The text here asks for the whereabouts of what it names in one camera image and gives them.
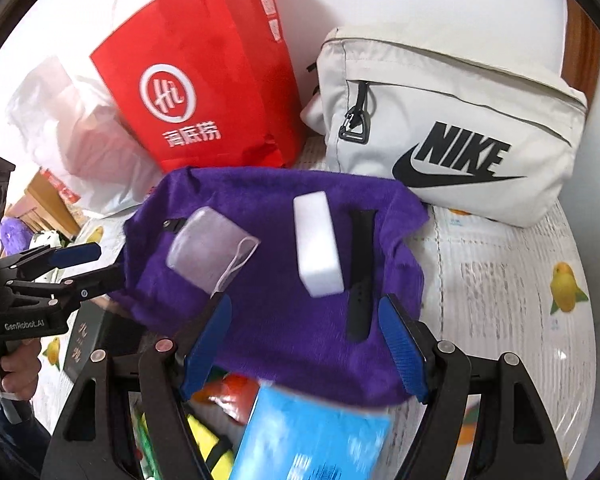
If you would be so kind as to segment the person's left hand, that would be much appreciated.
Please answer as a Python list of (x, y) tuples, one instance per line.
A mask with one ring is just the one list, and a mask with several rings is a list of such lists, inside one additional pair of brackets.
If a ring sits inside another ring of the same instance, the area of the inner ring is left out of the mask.
[(20, 401), (30, 401), (38, 388), (40, 352), (41, 341), (38, 338), (26, 339), (14, 352), (1, 358), (0, 365), (5, 373), (2, 388)]

